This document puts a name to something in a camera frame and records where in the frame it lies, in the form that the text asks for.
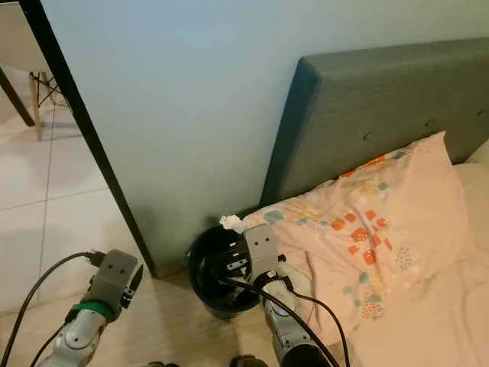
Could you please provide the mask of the pink patterned pillow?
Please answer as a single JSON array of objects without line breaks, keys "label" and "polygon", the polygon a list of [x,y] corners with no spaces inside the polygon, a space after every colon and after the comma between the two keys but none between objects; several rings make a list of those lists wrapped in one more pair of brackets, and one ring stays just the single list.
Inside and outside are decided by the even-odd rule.
[{"label": "pink patterned pillow", "polygon": [[395,300],[474,251],[464,189],[438,132],[298,196],[254,211],[287,263],[343,328],[384,318]]}]

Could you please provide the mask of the dark blue trash bin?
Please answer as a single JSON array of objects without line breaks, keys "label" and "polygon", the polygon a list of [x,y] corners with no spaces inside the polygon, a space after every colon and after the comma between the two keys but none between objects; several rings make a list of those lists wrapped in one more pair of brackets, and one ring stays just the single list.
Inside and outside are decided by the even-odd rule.
[{"label": "dark blue trash bin", "polygon": [[[186,271],[193,293],[220,320],[230,320],[254,308],[260,301],[253,291],[222,283],[228,278],[225,276],[228,248],[247,248],[247,245],[237,232],[216,225],[200,234],[186,252]],[[245,282],[240,278],[231,279]]]}]

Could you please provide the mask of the grey robot right leg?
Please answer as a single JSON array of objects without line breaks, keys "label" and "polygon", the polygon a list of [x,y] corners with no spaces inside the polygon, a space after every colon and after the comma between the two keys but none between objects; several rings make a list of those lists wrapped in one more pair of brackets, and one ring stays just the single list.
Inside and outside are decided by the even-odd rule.
[{"label": "grey robot right leg", "polygon": [[244,354],[243,356],[234,357],[230,367],[269,367],[269,365],[258,357]]}]

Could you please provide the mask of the teal upholstered headboard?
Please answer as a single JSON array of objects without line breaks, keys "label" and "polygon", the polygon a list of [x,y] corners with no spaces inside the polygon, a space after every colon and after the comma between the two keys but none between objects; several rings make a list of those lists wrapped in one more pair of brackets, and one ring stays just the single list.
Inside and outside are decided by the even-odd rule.
[{"label": "teal upholstered headboard", "polygon": [[489,37],[304,56],[260,205],[436,132],[445,133],[455,164],[489,140]]}]

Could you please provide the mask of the white chair with wooden legs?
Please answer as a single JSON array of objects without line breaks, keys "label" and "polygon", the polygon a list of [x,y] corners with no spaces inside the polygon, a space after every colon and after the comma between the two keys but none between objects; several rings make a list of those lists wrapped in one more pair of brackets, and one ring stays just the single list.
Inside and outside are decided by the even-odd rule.
[{"label": "white chair with wooden legs", "polygon": [[40,107],[46,101],[56,104],[56,94],[62,91],[53,79],[18,0],[2,0],[0,4],[0,62],[13,69],[27,71],[31,92],[27,105],[31,118],[26,123],[34,126],[36,139],[42,141],[46,126]]}]

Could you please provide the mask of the black door frame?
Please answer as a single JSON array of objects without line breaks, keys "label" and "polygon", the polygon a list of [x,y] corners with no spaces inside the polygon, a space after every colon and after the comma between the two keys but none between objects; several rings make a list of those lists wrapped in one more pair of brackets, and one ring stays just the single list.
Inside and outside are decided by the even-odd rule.
[{"label": "black door frame", "polygon": [[69,105],[71,112],[73,112],[78,129],[83,134],[88,150],[102,175],[102,179],[107,183],[109,192],[112,193],[112,198],[115,200],[116,206],[130,234],[132,234],[135,245],[139,249],[144,263],[149,268],[151,276],[156,279],[161,279],[162,275],[160,270],[157,269],[154,260],[151,258],[149,248],[147,248],[147,243],[138,227],[131,206],[127,203],[125,194],[122,192],[118,178],[112,169],[111,161],[109,161],[108,155],[105,153],[105,148],[102,146],[100,136],[96,132],[96,127],[83,101],[83,96],[81,96],[78,90],[76,80],[70,71],[66,57],[63,55],[63,50],[60,48],[58,38],[55,32],[53,32],[53,27],[44,10],[42,1],[18,0],[18,4],[20,4],[22,13],[24,13],[25,20],[28,22],[28,27],[31,28],[31,33],[34,35],[35,41],[38,42],[47,66],[49,66],[49,69],[53,73],[53,78],[59,84],[63,97],[66,98],[66,104]]}]

